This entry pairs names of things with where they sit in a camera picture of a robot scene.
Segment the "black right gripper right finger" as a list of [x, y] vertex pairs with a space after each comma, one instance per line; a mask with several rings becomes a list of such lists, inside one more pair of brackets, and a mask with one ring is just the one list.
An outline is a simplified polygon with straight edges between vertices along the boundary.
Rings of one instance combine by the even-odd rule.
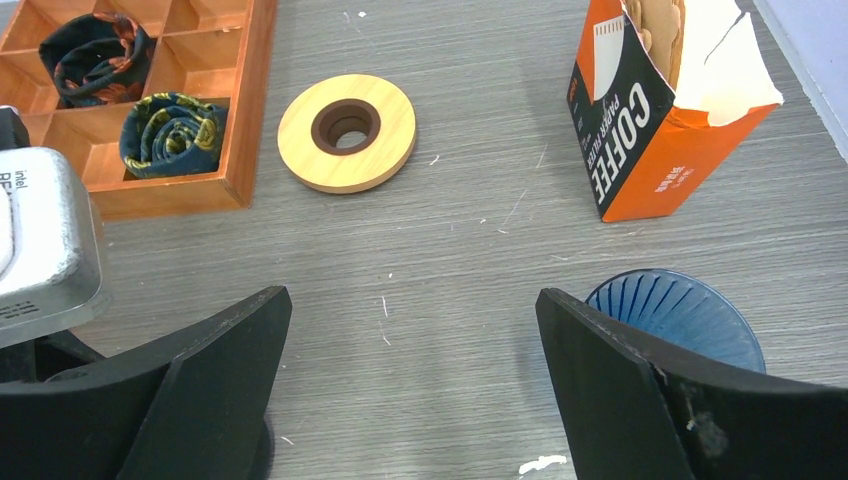
[[847, 392], [731, 366], [556, 288], [535, 304], [581, 479], [843, 479]]

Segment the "orange coffee filter box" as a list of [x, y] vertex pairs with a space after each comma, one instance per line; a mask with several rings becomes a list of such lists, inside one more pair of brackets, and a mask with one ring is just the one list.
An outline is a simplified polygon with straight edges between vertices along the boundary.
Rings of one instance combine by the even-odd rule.
[[589, 3], [567, 89], [600, 218], [672, 214], [783, 102], [733, 1], [685, 0], [677, 89], [621, 0]]

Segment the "wooden ring holder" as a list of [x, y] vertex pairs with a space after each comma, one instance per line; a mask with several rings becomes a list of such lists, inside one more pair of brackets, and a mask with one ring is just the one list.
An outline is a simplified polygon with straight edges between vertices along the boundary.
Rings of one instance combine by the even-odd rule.
[[406, 163], [416, 116], [398, 86], [368, 74], [343, 74], [300, 93], [283, 114], [277, 146], [305, 185], [350, 194], [376, 187]]

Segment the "blue ribbed dripper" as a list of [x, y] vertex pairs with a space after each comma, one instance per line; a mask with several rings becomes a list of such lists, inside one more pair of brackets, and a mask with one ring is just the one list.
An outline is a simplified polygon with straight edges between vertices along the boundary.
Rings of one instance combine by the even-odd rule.
[[613, 276], [585, 299], [592, 308], [713, 360], [765, 373], [759, 341], [741, 312], [720, 292], [662, 268]]

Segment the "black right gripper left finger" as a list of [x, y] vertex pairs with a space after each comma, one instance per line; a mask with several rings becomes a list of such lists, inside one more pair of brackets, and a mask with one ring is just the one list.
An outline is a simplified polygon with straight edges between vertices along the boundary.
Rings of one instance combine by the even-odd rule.
[[265, 479], [292, 313], [272, 286], [193, 325], [36, 382], [1, 380], [5, 479]]

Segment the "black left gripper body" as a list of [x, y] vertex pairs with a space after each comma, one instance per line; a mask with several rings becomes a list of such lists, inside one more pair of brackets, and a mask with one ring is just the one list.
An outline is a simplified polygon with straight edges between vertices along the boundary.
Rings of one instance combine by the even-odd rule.
[[[18, 110], [1, 108], [1, 153], [4, 150], [35, 147]], [[1, 380], [7, 382], [45, 381], [59, 372], [100, 359], [72, 332], [72, 328], [20, 344], [1, 345]]]

